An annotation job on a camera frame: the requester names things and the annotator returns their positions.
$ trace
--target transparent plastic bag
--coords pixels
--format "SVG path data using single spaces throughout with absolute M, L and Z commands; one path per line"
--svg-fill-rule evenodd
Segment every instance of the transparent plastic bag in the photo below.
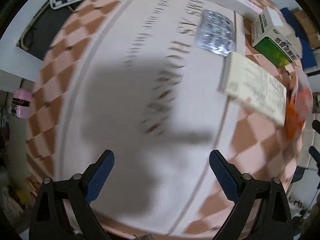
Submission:
M 299 67 L 294 68 L 289 87 L 291 97 L 287 103 L 284 127 L 288 139 L 292 140 L 301 134 L 306 117 L 313 108 L 312 91 L 307 75 Z

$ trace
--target barcode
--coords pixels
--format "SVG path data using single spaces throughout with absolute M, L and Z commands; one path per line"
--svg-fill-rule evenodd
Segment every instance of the barcode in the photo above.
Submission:
M 262 20 L 263 20 L 263 26 L 267 27 L 267 19 L 266 19 L 266 16 L 264 14 L 262 14 Z

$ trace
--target checkered tablecloth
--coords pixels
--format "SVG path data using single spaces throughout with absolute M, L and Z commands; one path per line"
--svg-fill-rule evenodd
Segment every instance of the checkered tablecloth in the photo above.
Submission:
M 280 13 L 269 0 L 250 1 L 261 8 L 272 7 Z M 33 91 L 27 127 L 27 161 L 39 182 L 54 175 L 58 117 L 63 95 L 68 92 L 68 84 L 77 62 L 106 16 L 121 2 L 85 0 L 65 22 L 44 58 Z M 300 66 L 300 61 L 286 66 L 286 70 L 277 69 L 251 46 L 251 22 L 244 19 L 244 26 L 246 57 L 268 70 L 285 85 L 288 84 L 290 79 L 286 70 L 292 72 L 292 65 Z M 302 138 L 289 143 L 283 129 L 276 129 L 272 122 L 260 114 L 242 109 L 229 147 L 232 157 L 228 161 L 234 163 L 241 172 L 251 173 L 255 179 L 269 180 L 277 176 L 287 189 L 301 147 Z M 212 237 L 227 218 L 232 206 L 233 203 L 226 199 L 220 185 L 215 182 L 184 233 L 188 236 Z

